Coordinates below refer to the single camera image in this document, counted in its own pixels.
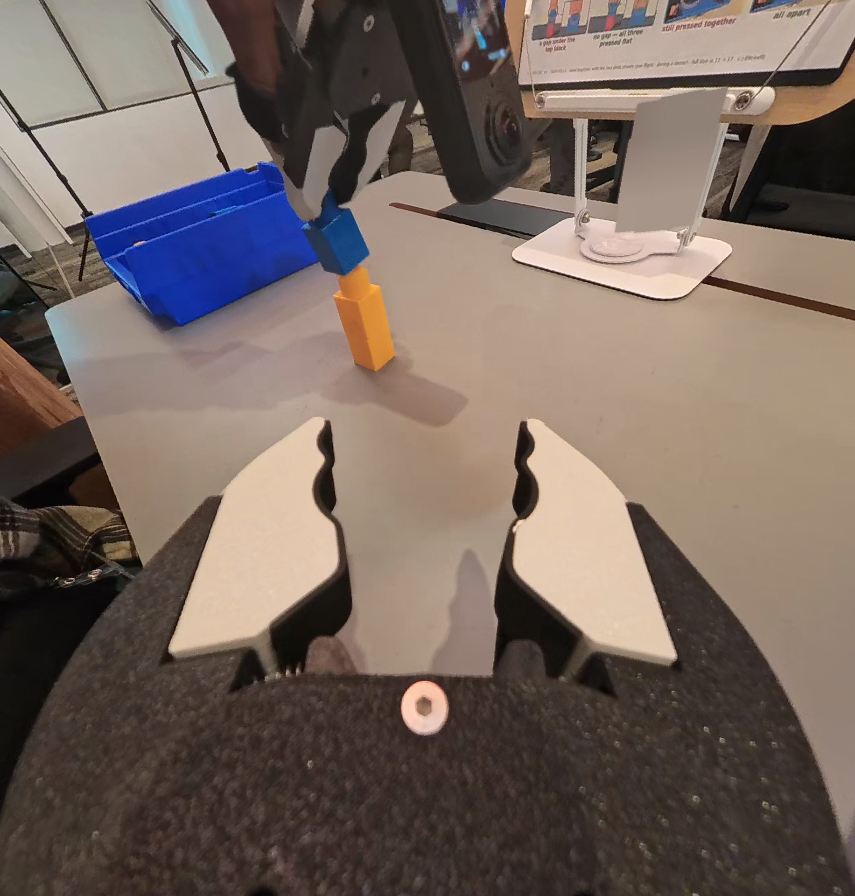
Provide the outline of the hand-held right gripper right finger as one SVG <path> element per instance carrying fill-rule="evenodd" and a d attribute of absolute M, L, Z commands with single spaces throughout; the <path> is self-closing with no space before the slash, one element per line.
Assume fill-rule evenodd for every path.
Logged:
<path fill-rule="evenodd" d="M 674 666 L 677 648 L 613 480 L 537 419 L 519 425 L 514 467 L 494 667 L 521 641 L 537 645 L 549 678 L 584 678 L 597 657 Z"/>

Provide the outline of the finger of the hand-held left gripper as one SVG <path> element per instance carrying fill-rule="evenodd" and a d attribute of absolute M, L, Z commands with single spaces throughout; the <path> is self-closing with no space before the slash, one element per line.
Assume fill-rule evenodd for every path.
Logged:
<path fill-rule="evenodd" d="M 332 170 L 332 197 L 347 205 L 369 185 L 383 165 L 403 118 L 404 99 L 377 104 L 350 116 L 348 140 Z"/>
<path fill-rule="evenodd" d="M 347 143 L 342 129 L 317 129 L 310 142 L 285 146 L 285 193 L 299 218 L 318 218 L 329 192 L 330 175 Z"/>

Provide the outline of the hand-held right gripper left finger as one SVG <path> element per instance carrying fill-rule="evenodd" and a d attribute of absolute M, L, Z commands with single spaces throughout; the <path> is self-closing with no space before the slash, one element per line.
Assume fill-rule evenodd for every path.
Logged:
<path fill-rule="evenodd" d="M 262 668 L 352 668 L 337 638 L 352 610 L 334 517 L 329 420 L 311 418 L 223 490 L 168 654 L 253 651 Z"/>

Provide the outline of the blue toy block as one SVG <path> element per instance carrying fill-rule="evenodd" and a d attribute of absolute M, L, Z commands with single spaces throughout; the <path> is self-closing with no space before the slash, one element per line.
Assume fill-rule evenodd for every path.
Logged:
<path fill-rule="evenodd" d="M 303 224 L 302 232 L 322 269 L 346 276 L 364 263 L 368 249 L 352 212 L 337 204 L 329 190 L 321 213 Z"/>

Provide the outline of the orange toy block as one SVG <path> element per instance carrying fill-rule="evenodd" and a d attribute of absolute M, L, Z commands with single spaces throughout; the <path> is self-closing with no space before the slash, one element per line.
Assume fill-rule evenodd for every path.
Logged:
<path fill-rule="evenodd" d="M 382 290 L 371 280 L 364 263 L 338 276 L 337 282 L 339 288 L 334 297 L 344 321 L 366 331 L 388 325 Z"/>
<path fill-rule="evenodd" d="M 353 361 L 371 372 L 377 372 L 396 356 L 387 321 L 351 321 L 343 330 Z"/>

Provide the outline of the blue plastic bin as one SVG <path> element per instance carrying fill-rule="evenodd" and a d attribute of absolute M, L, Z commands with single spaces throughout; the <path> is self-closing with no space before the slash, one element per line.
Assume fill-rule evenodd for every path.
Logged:
<path fill-rule="evenodd" d="M 236 169 L 86 219 L 151 316 L 185 325 L 317 261 L 276 164 Z"/>

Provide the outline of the person's left hand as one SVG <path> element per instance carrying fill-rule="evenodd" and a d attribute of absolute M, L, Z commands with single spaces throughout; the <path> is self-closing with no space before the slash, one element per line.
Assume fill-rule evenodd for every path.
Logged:
<path fill-rule="evenodd" d="M 283 64 L 274 1 L 208 1 L 245 82 L 274 98 Z"/>

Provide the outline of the black tripod stand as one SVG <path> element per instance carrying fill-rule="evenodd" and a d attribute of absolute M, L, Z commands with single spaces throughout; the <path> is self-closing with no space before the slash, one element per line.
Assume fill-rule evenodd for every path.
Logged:
<path fill-rule="evenodd" d="M 219 137 L 217 136 L 217 133 L 211 123 L 210 117 L 203 105 L 198 87 L 190 72 L 188 64 L 191 63 L 195 67 L 195 69 L 203 76 L 208 76 L 210 74 L 210 70 L 205 65 L 205 63 L 201 61 L 197 53 L 187 43 L 187 40 L 181 36 L 177 28 L 175 28 L 168 17 L 165 16 L 161 8 L 157 6 L 154 1 L 146 1 L 145 3 L 157 22 L 161 25 L 162 28 L 165 29 L 165 32 L 169 36 L 169 44 L 172 47 L 176 61 L 178 62 L 179 67 L 185 77 L 187 87 L 203 120 L 205 129 L 209 134 L 209 138 L 213 145 L 217 161 L 220 163 L 225 172 L 231 171 L 231 166 L 228 163 L 228 159 L 220 145 Z"/>

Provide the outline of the person's plaid shirt torso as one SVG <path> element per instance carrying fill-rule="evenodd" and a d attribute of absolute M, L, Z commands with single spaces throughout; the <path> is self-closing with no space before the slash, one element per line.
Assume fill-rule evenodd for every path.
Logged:
<path fill-rule="evenodd" d="M 28 509 L 0 494 L 0 603 L 87 584 L 101 574 L 131 578 L 140 567 L 120 511 Z"/>

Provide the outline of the white board stand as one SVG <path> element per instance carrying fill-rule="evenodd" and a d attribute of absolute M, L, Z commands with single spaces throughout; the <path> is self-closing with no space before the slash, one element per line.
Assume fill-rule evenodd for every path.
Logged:
<path fill-rule="evenodd" d="M 729 128 L 722 117 L 760 116 L 775 98 L 769 86 L 536 92 L 538 111 L 574 117 L 575 211 L 512 259 L 638 297 L 686 297 L 732 253 L 698 235 Z M 590 212 L 586 196 L 587 116 L 596 113 L 632 115 L 615 219 Z"/>

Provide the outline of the brown wooden panel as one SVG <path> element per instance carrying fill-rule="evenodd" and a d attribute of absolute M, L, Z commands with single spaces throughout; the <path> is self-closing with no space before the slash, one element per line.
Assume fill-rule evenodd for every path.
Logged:
<path fill-rule="evenodd" d="M 0 494 L 30 508 L 117 505 L 79 407 L 1 338 Z"/>

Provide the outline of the wooden instruction board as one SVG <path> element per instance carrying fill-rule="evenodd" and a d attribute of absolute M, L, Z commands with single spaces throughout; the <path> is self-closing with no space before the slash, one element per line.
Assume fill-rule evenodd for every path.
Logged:
<path fill-rule="evenodd" d="M 505 24 L 530 118 L 723 88 L 722 121 L 795 126 L 855 99 L 855 1 L 506 2 Z"/>

